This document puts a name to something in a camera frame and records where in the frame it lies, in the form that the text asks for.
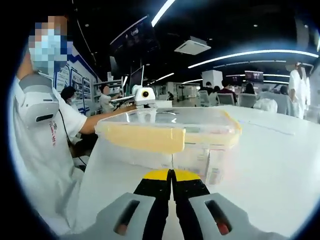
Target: plastic container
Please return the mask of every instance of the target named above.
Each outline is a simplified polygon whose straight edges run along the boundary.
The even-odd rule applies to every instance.
[[[151,169],[175,168],[198,174],[206,184],[223,176],[223,162],[238,143],[241,127],[214,107],[144,108],[102,119],[108,160]]]

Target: television screen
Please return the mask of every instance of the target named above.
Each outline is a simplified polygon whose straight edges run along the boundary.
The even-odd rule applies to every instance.
[[[228,76],[226,79],[233,86],[241,86],[244,78],[242,76]]]
[[[134,85],[141,85],[144,79],[145,66],[140,67],[137,71],[133,72],[130,77],[130,94],[132,94],[132,88]]]
[[[262,71],[244,71],[245,80],[249,82],[263,83],[264,73]]]
[[[145,16],[132,24],[111,43],[112,55],[120,67],[131,65],[159,46],[150,18]]]

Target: white table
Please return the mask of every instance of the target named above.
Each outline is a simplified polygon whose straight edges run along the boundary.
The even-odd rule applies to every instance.
[[[223,180],[208,189],[245,210],[260,230],[291,236],[320,199],[320,125],[239,106],[216,108],[240,122],[242,136]],[[100,144],[98,140],[80,189],[77,219],[85,227],[120,195],[132,193],[149,171],[109,162],[108,153],[98,151]],[[174,208],[170,201],[163,239],[183,239]]]

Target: ceiling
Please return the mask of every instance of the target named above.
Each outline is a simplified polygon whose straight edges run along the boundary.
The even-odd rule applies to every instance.
[[[101,0],[73,0],[78,20],[71,28],[73,44],[105,80],[111,70],[110,42],[142,17],[149,15],[152,20],[166,1],[116,0],[111,4]],[[302,24],[298,31],[297,19]],[[316,58],[292,53],[260,53],[221,59],[191,69],[188,66],[255,50],[285,49],[319,54],[313,44],[316,27],[312,12],[291,0],[175,0],[154,27],[160,49],[143,59],[143,64],[149,64],[145,76],[152,82],[175,73],[158,82],[162,84],[196,80],[201,78],[201,72],[211,69],[222,71],[224,76],[243,74],[245,70],[288,75],[286,64],[275,60],[313,65]],[[198,55],[174,52],[190,36],[206,41],[211,49]]]

